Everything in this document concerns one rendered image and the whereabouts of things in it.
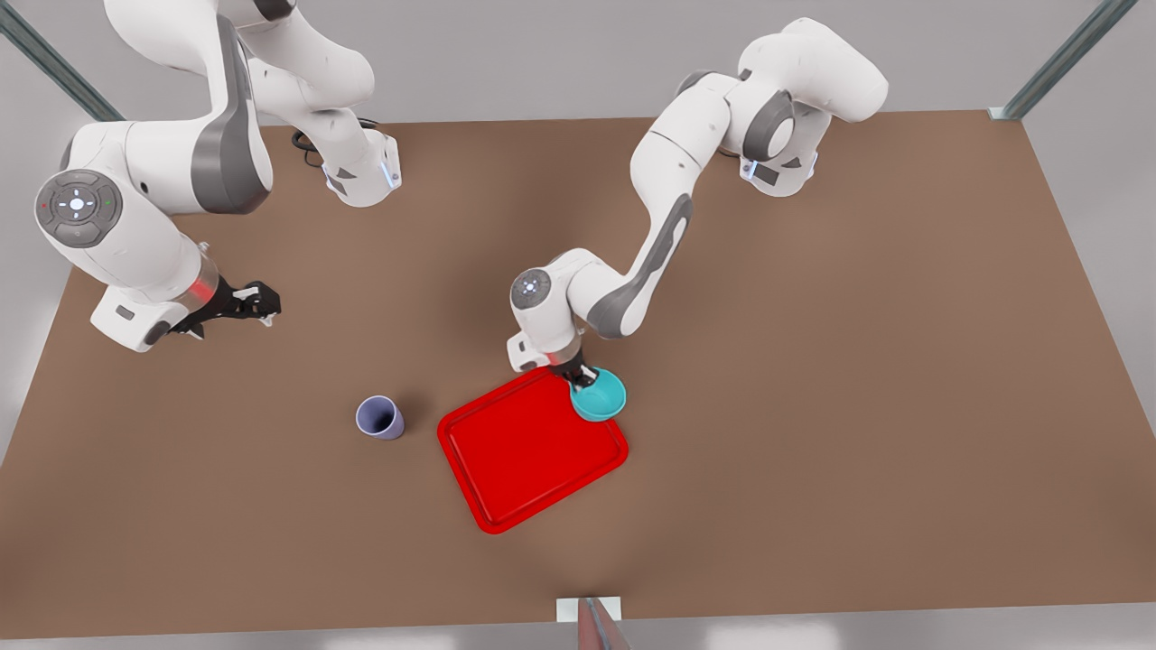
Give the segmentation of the lavender cup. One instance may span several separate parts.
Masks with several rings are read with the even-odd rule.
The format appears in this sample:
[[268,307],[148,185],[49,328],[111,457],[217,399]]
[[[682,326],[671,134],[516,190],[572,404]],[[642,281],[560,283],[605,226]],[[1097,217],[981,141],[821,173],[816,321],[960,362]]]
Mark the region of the lavender cup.
[[405,419],[388,396],[368,396],[355,412],[360,433],[373,440],[399,440],[405,433]]

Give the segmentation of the teal bowl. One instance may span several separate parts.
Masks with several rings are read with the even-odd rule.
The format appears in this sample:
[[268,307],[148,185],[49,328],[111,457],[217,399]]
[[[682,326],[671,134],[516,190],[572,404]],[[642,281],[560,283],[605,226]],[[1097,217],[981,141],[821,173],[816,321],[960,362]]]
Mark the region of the teal bowl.
[[575,412],[590,423],[603,423],[618,415],[627,402],[627,391],[618,376],[610,370],[600,370],[599,378],[591,387],[570,387],[570,402]]

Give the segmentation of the silver frame post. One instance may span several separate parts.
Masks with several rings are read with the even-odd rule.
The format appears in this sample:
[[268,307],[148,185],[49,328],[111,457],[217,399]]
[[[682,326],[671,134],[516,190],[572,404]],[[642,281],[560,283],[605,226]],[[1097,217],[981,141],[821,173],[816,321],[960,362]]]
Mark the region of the silver frame post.
[[28,21],[8,0],[0,0],[0,34],[34,62],[45,77],[61,88],[76,106],[96,121],[123,121],[119,111],[108,103],[95,88]]
[[555,600],[556,621],[577,625],[578,650],[632,650],[620,629],[622,600],[614,597],[561,598]]
[[1003,106],[987,108],[988,118],[1021,121],[1138,3],[1140,0],[1101,0],[1011,99]]

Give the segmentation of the red tray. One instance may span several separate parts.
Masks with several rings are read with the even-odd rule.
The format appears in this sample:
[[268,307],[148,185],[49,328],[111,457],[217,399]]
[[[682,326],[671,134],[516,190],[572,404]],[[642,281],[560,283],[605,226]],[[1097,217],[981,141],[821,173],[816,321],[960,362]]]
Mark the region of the red tray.
[[544,367],[451,411],[437,437],[486,534],[556,505],[629,456],[618,424],[584,420],[566,382]]

